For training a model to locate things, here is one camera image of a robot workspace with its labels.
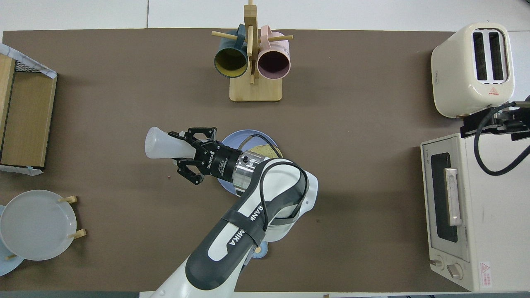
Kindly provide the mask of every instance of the oven handle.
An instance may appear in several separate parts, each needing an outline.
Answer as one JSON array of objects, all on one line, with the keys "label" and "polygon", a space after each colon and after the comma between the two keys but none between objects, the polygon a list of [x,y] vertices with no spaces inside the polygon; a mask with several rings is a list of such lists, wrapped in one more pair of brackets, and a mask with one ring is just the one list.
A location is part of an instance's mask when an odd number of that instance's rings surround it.
[{"label": "oven handle", "polygon": [[460,205],[458,203],[458,184],[456,182],[457,169],[445,168],[445,194],[447,198],[447,210],[449,216],[449,225],[459,226],[462,224],[460,217]]}]

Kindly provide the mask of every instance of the wooden mug tree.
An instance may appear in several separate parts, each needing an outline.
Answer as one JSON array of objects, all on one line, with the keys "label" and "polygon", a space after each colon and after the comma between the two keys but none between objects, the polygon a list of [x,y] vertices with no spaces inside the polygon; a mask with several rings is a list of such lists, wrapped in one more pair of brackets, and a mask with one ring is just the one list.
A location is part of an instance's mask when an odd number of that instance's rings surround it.
[{"label": "wooden mug tree", "polygon": [[[271,80],[260,76],[258,71],[258,49],[261,40],[258,38],[258,9],[253,0],[244,6],[244,19],[247,50],[249,57],[248,68],[240,76],[230,79],[230,100],[232,101],[279,101],[281,99],[281,79]],[[212,31],[211,35],[229,39],[237,36]],[[291,40],[292,35],[270,37],[269,41]]]}]

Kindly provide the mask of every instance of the brown table mat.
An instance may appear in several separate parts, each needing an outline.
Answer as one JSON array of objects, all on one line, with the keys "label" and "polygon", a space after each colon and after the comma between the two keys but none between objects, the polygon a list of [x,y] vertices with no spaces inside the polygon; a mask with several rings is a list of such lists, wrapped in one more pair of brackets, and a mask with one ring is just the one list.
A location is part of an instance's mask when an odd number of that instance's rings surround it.
[{"label": "brown table mat", "polygon": [[314,209],[237,291],[443,292],[429,268],[420,142],[458,131],[432,100],[430,53],[449,32],[282,30],[278,103],[234,103],[211,29],[5,32],[59,74],[44,174],[0,172],[0,204],[31,189],[78,195],[88,236],[24,261],[0,290],[155,290],[236,201],[144,153],[147,130],[216,126],[271,136],[319,179]]}]

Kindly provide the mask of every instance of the mug handle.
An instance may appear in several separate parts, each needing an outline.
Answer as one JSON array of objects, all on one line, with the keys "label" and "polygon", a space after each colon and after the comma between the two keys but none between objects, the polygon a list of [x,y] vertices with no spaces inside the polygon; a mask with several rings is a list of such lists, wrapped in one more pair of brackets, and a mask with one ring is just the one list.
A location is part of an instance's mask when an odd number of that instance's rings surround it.
[{"label": "mug handle", "polygon": [[235,40],[234,48],[242,49],[243,44],[245,43],[245,37],[245,25],[239,24],[239,28],[237,28],[237,39]]},{"label": "mug handle", "polygon": [[261,27],[261,46],[263,50],[268,50],[271,48],[270,42],[269,42],[269,36],[272,35],[272,31],[270,30],[269,25],[265,25]]}]

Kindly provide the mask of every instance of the warning label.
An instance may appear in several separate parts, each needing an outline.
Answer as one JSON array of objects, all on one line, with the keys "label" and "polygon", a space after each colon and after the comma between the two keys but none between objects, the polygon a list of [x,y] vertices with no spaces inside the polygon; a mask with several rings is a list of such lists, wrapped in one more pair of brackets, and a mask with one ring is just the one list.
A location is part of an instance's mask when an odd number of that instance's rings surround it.
[{"label": "warning label", "polygon": [[499,91],[495,89],[495,87],[491,88],[490,92],[488,93],[490,95],[499,95]]},{"label": "warning label", "polygon": [[491,287],[491,265],[489,262],[480,262],[480,284],[482,287]]}]

